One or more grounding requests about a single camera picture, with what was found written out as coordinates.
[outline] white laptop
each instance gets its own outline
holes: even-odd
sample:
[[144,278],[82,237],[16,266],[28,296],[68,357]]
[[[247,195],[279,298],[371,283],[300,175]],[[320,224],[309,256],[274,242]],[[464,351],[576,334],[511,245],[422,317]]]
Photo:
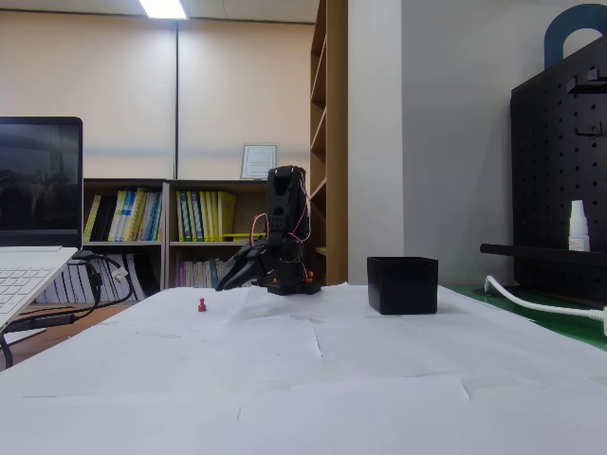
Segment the white laptop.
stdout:
[[83,123],[0,118],[0,332],[82,247]]

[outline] robotic arm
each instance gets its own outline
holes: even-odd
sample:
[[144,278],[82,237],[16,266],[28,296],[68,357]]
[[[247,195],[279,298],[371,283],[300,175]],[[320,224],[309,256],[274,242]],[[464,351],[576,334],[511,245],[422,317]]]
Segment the robotic arm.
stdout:
[[310,235],[305,170],[295,166],[272,169],[267,176],[267,238],[243,246],[226,264],[228,272],[216,290],[232,289],[274,273],[267,291],[281,296],[316,294],[304,267],[304,241]]

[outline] ceiling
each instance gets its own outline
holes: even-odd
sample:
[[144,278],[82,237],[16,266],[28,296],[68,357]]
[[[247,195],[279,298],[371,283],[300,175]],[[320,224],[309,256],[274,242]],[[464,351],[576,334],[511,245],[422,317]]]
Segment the ceiling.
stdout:
[[[180,0],[190,17],[307,22],[316,21],[319,0]],[[0,9],[145,14],[138,0],[0,0]]]

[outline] white table surface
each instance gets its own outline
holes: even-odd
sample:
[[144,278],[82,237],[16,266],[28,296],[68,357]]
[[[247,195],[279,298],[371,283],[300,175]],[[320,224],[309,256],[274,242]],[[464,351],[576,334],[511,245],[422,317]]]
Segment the white table surface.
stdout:
[[0,452],[604,453],[607,353],[444,288],[427,316],[366,292],[157,294],[0,373]]

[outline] wall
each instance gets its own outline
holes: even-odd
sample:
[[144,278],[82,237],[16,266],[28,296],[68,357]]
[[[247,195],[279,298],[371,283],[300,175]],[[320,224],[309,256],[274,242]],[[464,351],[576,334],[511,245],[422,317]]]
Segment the wall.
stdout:
[[438,259],[442,283],[512,280],[479,252],[511,244],[510,90],[543,71],[548,25],[578,3],[402,2],[404,252]]
[[350,0],[348,20],[348,281],[368,256],[402,256],[400,0]]
[[0,12],[0,116],[80,117],[85,177],[171,178],[173,24]]
[[311,26],[188,21],[179,33],[179,178],[240,177],[245,143],[309,169]]

